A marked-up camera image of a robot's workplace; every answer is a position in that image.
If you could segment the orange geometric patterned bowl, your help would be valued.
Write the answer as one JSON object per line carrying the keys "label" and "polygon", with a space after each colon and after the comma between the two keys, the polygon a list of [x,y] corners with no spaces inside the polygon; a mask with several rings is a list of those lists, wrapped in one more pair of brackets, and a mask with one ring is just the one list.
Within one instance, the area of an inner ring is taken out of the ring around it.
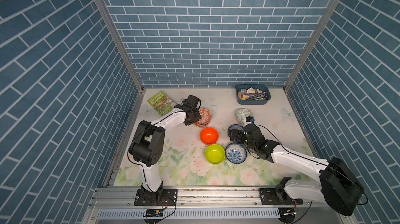
{"label": "orange geometric patterned bowl", "polygon": [[212,113],[206,108],[200,108],[199,113],[201,115],[201,119],[198,120],[195,125],[198,127],[206,127],[211,121]]}

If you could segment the blue floral bowl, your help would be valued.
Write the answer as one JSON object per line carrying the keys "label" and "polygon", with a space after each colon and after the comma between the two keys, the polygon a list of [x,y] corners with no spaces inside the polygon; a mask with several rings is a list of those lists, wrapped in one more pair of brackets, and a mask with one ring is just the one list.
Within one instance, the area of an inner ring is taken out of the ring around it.
{"label": "blue floral bowl", "polygon": [[246,148],[239,143],[231,143],[225,148],[225,155],[228,161],[233,164],[241,164],[247,159]]}
{"label": "blue floral bowl", "polygon": [[243,131],[243,126],[240,124],[233,124],[228,128],[227,135],[230,138],[232,135],[233,130]]}

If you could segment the green patterned bowl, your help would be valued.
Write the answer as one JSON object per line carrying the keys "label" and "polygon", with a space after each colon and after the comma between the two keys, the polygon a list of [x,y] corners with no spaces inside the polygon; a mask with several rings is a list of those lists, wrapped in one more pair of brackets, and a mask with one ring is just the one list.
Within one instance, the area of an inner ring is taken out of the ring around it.
{"label": "green patterned bowl", "polygon": [[239,124],[245,125],[245,123],[247,122],[246,119],[248,117],[254,117],[254,114],[249,109],[241,108],[236,111],[235,117],[236,117],[237,121],[239,122]]}

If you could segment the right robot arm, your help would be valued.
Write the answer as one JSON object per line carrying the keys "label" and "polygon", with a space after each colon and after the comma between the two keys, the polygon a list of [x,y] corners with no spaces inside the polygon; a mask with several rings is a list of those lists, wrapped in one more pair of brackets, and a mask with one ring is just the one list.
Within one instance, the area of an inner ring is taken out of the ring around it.
{"label": "right robot arm", "polygon": [[260,190],[264,198],[270,198],[272,202],[283,205],[294,203],[296,200],[326,203],[343,216],[351,216],[360,204],[364,188],[341,159],[334,157],[326,160],[293,151],[286,148],[277,138],[266,139],[260,126],[255,124],[230,129],[228,137],[231,142],[243,145],[258,158],[292,168],[312,179],[299,181],[284,177],[272,193],[267,194],[266,189]]}

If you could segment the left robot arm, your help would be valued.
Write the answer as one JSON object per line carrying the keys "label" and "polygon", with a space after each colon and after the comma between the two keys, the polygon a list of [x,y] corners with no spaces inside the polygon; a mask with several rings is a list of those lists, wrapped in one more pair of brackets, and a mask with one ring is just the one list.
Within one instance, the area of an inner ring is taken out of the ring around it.
{"label": "left robot arm", "polygon": [[189,126],[198,122],[201,119],[200,107],[201,100],[189,95],[165,116],[155,121],[139,123],[127,153],[128,160],[138,165],[142,171],[143,183],[136,192],[135,206],[176,203],[178,190],[164,189],[158,161],[163,154],[166,132],[181,124]]}

